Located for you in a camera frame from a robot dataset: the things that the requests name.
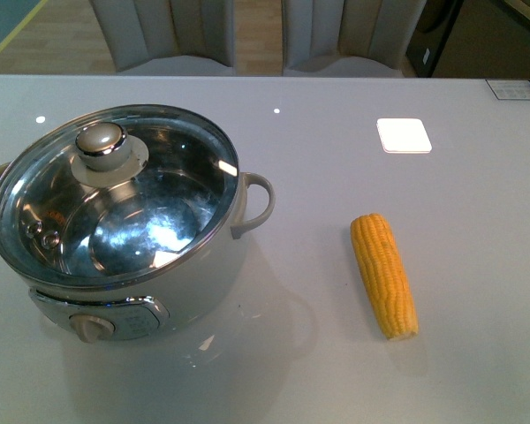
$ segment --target yellow corn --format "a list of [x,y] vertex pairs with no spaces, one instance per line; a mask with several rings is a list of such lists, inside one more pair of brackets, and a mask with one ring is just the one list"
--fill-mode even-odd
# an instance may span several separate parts
[[361,279],[382,333],[389,340],[418,333],[413,296],[389,223],[379,214],[352,222],[352,244]]

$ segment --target lid knob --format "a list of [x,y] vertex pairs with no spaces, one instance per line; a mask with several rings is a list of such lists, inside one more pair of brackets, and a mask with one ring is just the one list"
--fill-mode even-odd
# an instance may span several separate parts
[[79,157],[91,170],[116,170],[132,153],[125,128],[111,122],[101,122],[83,129],[75,140]]

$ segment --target glossy tabletop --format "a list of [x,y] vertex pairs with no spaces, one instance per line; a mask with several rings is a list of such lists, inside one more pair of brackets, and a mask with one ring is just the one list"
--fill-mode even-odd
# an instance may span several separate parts
[[[0,164],[131,103],[212,120],[276,208],[223,304],[134,341],[57,328],[0,257],[0,423],[530,423],[530,101],[481,80],[0,76]],[[420,119],[431,152],[386,153],[388,117]],[[384,339],[363,289],[349,225],[371,212],[410,279],[411,340]]]

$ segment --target chair back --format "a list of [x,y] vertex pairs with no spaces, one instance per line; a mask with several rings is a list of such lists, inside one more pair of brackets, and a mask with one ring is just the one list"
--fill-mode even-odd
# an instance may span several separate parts
[[235,66],[233,0],[89,0],[118,72],[151,59]]
[[283,0],[284,68],[320,56],[399,69],[426,0]]

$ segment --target pot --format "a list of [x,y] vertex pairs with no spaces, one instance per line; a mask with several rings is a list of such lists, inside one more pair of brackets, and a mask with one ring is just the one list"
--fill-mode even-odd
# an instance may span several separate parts
[[[246,220],[247,188],[269,203]],[[29,296],[88,343],[180,329],[215,308],[243,234],[275,204],[240,172],[227,135],[162,105],[78,117],[0,166],[0,255]]]

